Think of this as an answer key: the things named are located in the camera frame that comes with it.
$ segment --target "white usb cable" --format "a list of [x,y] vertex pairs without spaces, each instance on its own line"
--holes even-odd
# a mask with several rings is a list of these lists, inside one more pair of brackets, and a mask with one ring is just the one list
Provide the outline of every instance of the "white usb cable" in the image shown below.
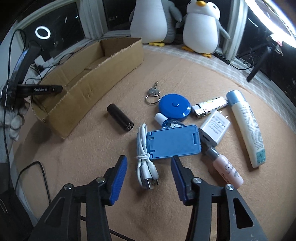
[[153,189],[154,184],[158,185],[158,172],[153,162],[150,161],[150,154],[146,148],[147,125],[144,123],[139,127],[138,147],[139,153],[137,176],[142,188]]

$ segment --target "white plush toy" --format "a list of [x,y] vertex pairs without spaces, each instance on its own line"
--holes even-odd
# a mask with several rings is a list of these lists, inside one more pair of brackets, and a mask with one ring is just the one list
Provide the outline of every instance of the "white plush toy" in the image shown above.
[[186,46],[183,49],[187,51],[195,51],[211,58],[211,53],[219,46],[220,32],[230,39],[219,22],[220,10],[212,2],[191,0],[184,18],[183,42]]
[[176,21],[182,21],[182,14],[168,0],[137,0],[132,11],[131,37],[142,38],[144,44],[164,46],[171,43],[176,36]]

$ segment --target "open cardboard tray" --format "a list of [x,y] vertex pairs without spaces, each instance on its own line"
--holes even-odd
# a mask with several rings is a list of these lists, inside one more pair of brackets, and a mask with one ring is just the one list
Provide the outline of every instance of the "open cardboard tray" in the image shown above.
[[62,85],[57,95],[34,96],[36,117],[66,138],[85,114],[124,76],[143,62],[141,39],[116,38],[96,42],[75,53],[42,81]]

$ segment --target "blue tube cap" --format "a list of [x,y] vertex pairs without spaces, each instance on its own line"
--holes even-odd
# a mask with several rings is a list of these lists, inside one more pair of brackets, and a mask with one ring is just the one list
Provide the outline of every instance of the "blue tube cap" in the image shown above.
[[159,101],[159,112],[168,119],[184,121],[190,114],[191,105],[182,95],[168,94]]
[[234,104],[242,101],[246,101],[242,93],[238,90],[230,91],[226,94],[226,98],[228,100],[228,104],[233,106]]

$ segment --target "power adapter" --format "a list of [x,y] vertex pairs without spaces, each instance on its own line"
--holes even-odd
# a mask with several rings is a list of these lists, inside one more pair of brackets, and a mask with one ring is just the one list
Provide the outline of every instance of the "power adapter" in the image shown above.
[[230,121],[227,120],[228,116],[223,116],[221,112],[213,110],[210,116],[198,129],[200,133],[200,140],[209,148],[215,147],[219,144],[230,126]]

